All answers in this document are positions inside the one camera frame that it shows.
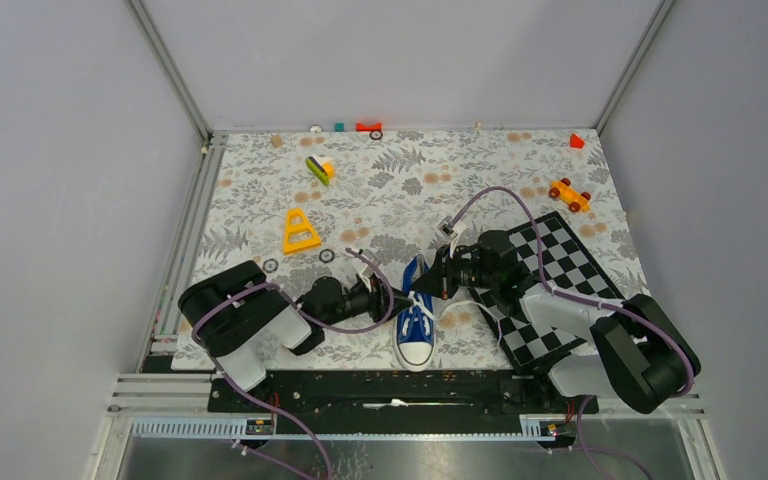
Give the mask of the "white shoelace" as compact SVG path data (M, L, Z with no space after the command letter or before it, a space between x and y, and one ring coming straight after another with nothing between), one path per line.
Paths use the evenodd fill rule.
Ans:
M416 346L418 343L425 344L429 349L435 346L435 322L438 320L432 310L433 302L431 297L426 294L419 294L416 292L410 292L415 301L415 306L409 311L404 311L398 316L396 325L396 344L399 348L407 346L408 344ZM496 336L496 345L500 346L503 337L501 318L495 315L485 305L473 301L473 300L461 300L457 302L448 302L441 313L441 316L445 316L450 310L473 305L481 309L492 319L492 328Z

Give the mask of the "blue canvas sneaker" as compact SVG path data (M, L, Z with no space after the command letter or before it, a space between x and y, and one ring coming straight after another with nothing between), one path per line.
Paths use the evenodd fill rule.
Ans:
M435 317L432 297L419 293L414 283L428 269L422 255L417 255L404 269L402 293L408 307L396 319L394 348L400 364L411 372L421 372L432 363L435 350Z

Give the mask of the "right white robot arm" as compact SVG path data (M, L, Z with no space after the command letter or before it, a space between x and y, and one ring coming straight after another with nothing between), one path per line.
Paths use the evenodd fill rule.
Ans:
M618 298L599 268L564 231L490 230L476 244L440 248L413 290L447 300L461 288L485 292L510 352L537 359L584 342L589 355L562 353L533 386L557 412L573 397L613 397L648 414L687 393L701 363L657 301Z

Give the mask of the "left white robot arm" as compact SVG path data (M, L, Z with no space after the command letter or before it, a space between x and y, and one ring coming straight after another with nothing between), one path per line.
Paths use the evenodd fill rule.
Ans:
M413 302L375 271L357 274L350 287L334 277L320 277L293 300L267 280L260 266L247 261L188 287L177 306L191 327L192 340L234 381L232 398L245 410L256 411L269 401L271 388L251 346L261 332L302 356L343 321L367 315L377 325Z

